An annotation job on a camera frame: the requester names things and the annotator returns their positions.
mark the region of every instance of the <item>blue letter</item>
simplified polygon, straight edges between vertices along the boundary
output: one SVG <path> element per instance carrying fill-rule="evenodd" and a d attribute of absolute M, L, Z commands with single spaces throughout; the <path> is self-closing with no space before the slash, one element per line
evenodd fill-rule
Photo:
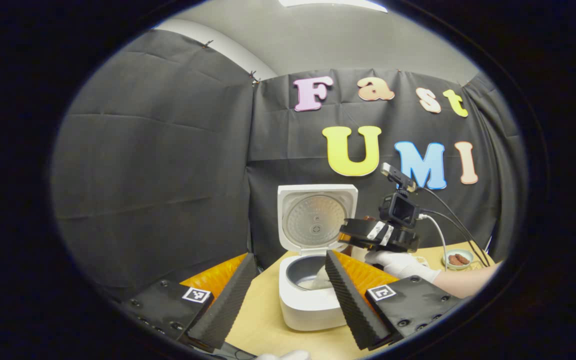
<path fill-rule="evenodd" d="M 444 146 L 440 143 L 430 143 L 425 151 L 425 158 L 410 141 L 400 141 L 395 144 L 395 150 L 401 157 L 401 172 L 416 182 L 416 186 L 424 187 L 428 174 L 428 189 L 438 190 L 446 187 L 444 178 Z"/>

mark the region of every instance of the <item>yellow letter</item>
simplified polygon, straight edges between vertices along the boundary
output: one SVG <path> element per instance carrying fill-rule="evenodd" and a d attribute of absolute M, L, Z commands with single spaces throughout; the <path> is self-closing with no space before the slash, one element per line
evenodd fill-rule
<path fill-rule="evenodd" d="M 388 84 L 379 77 L 365 77 L 357 81 L 357 86 L 361 88 L 359 98 L 362 100 L 391 100 L 395 97 L 395 93 L 388 88 Z"/>
<path fill-rule="evenodd" d="M 366 145 L 366 158 L 362 162 L 354 162 L 348 158 L 348 135 L 353 131 L 345 126 L 333 126 L 323 129 L 322 134 L 327 139 L 328 164 L 338 174 L 343 176 L 365 176 L 379 166 L 379 140 L 382 130 L 377 126 L 361 126 L 358 130 L 363 135 Z"/>
<path fill-rule="evenodd" d="M 448 98 L 450 101 L 450 106 L 457 113 L 458 116 L 466 117 L 468 116 L 468 111 L 462 107 L 462 97 L 457 95 L 452 89 L 448 89 L 443 92 L 443 96 Z"/>
<path fill-rule="evenodd" d="M 429 89 L 416 88 L 416 95 L 419 96 L 421 107 L 430 113 L 439 114 L 442 111 L 441 105 L 435 100 L 435 94 Z"/>
<path fill-rule="evenodd" d="M 461 155 L 461 167 L 463 168 L 463 173 L 461 175 L 461 182 L 470 185 L 477 182 L 479 179 L 475 173 L 475 164 L 473 162 L 473 144 L 467 141 L 459 141 L 454 144 L 455 148 L 459 151 Z"/>

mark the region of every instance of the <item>bolt hole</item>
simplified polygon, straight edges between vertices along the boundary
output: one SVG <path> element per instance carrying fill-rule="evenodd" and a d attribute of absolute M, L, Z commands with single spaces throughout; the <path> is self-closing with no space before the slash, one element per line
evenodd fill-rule
<path fill-rule="evenodd" d="M 170 323 L 170 328 L 173 328 L 174 330 L 179 330 L 179 331 L 184 330 L 184 327 L 181 326 L 181 324 L 176 322 L 176 321 L 173 321 Z"/>

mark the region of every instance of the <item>ceiling light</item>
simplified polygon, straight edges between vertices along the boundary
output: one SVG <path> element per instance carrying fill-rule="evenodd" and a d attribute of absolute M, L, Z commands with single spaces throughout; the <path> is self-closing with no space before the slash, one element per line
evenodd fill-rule
<path fill-rule="evenodd" d="M 387 13 L 386 7 L 373 4 L 366 0 L 279 0 L 284 7 L 295 7 L 297 5 L 311 5 L 311 4 L 332 4 L 332 5 L 352 5 L 354 7 L 361 7 L 366 9 L 377 10 L 378 12 Z"/>

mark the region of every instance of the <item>ceiling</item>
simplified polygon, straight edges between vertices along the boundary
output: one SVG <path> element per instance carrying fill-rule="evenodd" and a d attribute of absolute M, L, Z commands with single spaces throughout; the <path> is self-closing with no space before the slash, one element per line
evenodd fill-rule
<path fill-rule="evenodd" d="M 461 52 L 400 14 L 347 5 L 283 7 L 278 0 L 208 0 L 174 16 L 210 27 L 277 75 L 316 69 L 400 69 L 466 84 Z"/>

